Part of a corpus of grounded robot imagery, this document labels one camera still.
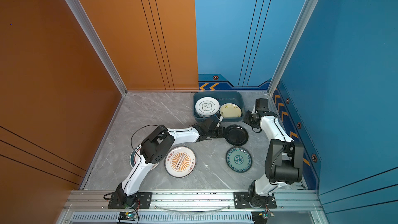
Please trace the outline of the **black plate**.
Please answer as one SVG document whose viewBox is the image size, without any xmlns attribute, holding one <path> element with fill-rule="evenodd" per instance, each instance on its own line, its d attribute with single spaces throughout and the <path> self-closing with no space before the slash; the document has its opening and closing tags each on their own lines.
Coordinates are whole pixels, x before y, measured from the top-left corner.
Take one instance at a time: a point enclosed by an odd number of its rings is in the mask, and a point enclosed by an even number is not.
<svg viewBox="0 0 398 224">
<path fill-rule="evenodd" d="M 234 124 L 226 128 L 224 138 L 231 145 L 243 146 L 248 142 L 249 135 L 245 128 L 240 125 Z"/>
</svg>

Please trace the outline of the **cream yellow plate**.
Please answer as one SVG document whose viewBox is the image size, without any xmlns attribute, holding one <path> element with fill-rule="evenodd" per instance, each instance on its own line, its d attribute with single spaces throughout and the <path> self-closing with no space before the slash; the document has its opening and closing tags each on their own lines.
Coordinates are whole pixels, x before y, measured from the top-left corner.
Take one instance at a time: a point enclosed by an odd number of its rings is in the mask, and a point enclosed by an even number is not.
<svg viewBox="0 0 398 224">
<path fill-rule="evenodd" d="M 226 103 L 220 107 L 220 114 L 223 118 L 240 118 L 241 108 L 233 103 Z"/>
</svg>

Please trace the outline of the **small white flower-logo plate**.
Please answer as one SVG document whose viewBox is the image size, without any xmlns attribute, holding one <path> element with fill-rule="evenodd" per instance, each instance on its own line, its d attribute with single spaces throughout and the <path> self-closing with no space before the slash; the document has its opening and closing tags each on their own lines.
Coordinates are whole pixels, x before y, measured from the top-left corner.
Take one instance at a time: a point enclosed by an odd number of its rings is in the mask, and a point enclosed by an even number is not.
<svg viewBox="0 0 398 224">
<path fill-rule="evenodd" d="M 219 110 L 220 103 L 213 97 L 203 97 L 195 103 L 196 114 L 203 118 L 217 114 Z"/>
</svg>

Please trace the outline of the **green patterned plate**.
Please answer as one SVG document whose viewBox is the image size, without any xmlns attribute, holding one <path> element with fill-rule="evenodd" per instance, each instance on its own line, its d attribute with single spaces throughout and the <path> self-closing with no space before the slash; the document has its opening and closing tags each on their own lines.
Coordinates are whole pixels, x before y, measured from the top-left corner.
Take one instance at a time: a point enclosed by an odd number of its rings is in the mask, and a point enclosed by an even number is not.
<svg viewBox="0 0 398 224">
<path fill-rule="evenodd" d="M 252 156 L 242 147 L 231 147 L 226 153 L 226 163 L 234 172 L 245 173 L 252 167 Z"/>
</svg>

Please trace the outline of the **large orange sunburst plate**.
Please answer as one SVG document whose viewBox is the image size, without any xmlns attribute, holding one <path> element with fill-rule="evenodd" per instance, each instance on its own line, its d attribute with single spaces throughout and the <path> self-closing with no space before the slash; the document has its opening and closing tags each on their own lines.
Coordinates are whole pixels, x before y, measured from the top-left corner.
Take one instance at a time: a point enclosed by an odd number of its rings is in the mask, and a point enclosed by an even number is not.
<svg viewBox="0 0 398 224">
<path fill-rule="evenodd" d="M 195 169 L 197 158 L 192 149 L 185 146 L 173 148 L 167 155 L 164 166 L 166 172 L 175 178 L 184 178 Z"/>
</svg>

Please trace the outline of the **white plate green red rim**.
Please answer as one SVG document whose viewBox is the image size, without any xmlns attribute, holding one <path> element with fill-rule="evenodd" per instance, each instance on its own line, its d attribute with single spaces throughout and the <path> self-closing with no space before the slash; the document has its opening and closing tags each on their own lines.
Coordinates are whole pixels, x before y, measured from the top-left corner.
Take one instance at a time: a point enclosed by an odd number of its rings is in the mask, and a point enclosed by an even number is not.
<svg viewBox="0 0 398 224">
<path fill-rule="evenodd" d="M 146 164 L 146 159 L 142 155 L 142 145 L 135 147 L 130 155 L 130 166 L 133 169 L 136 164 L 143 162 Z"/>
</svg>

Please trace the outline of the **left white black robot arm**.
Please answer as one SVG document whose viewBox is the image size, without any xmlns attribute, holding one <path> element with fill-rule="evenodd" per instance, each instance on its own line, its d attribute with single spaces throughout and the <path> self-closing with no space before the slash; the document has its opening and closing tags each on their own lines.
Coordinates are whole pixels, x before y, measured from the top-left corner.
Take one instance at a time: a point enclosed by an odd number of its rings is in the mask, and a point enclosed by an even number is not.
<svg viewBox="0 0 398 224">
<path fill-rule="evenodd" d="M 118 204 L 124 206 L 129 198 L 134 198 L 150 168 L 166 158 L 172 146 L 184 143 L 197 143 L 211 139 L 222 139 L 227 129 L 220 124 L 217 116 L 211 116 L 191 127 L 170 129 L 157 126 L 141 143 L 138 162 L 124 181 L 115 190 Z"/>
</svg>

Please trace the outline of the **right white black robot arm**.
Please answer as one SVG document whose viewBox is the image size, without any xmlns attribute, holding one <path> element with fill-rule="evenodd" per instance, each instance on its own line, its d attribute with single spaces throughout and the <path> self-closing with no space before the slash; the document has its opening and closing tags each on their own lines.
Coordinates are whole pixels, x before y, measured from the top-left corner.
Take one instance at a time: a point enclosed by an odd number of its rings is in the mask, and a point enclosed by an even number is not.
<svg viewBox="0 0 398 224">
<path fill-rule="evenodd" d="M 264 175 L 248 188 L 248 201 L 253 208 L 276 208 L 274 193 L 282 186 L 299 183 L 303 178 L 304 146 L 295 142 L 283 129 L 278 114 L 268 107 L 268 99 L 256 99 L 243 122 L 264 132 L 269 146 Z"/>
</svg>

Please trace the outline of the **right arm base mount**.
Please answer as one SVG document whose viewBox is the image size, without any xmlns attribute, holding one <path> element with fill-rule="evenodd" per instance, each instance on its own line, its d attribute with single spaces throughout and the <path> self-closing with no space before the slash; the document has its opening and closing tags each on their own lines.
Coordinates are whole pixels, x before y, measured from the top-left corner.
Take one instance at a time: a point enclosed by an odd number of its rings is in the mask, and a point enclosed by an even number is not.
<svg viewBox="0 0 398 224">
<path fill-rule="evenodd" d="M 274 196 L 264 197 L 253 195 L 250 196 L 249 192 L 238 191 L 234 192 L 234 206 L 238 209 L 244 208 L 257 208 L 257 209 L 275 209 L 277 208 Z"/>
</svg>

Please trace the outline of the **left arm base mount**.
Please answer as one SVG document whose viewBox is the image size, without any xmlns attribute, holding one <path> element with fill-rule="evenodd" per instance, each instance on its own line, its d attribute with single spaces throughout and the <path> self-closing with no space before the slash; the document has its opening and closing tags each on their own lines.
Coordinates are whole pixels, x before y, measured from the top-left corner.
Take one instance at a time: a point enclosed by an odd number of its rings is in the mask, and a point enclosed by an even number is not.
<svg viewBox="0 0 398 224">
<path fill-rule="evenodd" d="M 116 192 L 110 195 L 108 200 L 108 209 L 149 209 L 152 200 L 151 192 L 138 192 L 125 198 L 121 202 Z"/>
</svg>

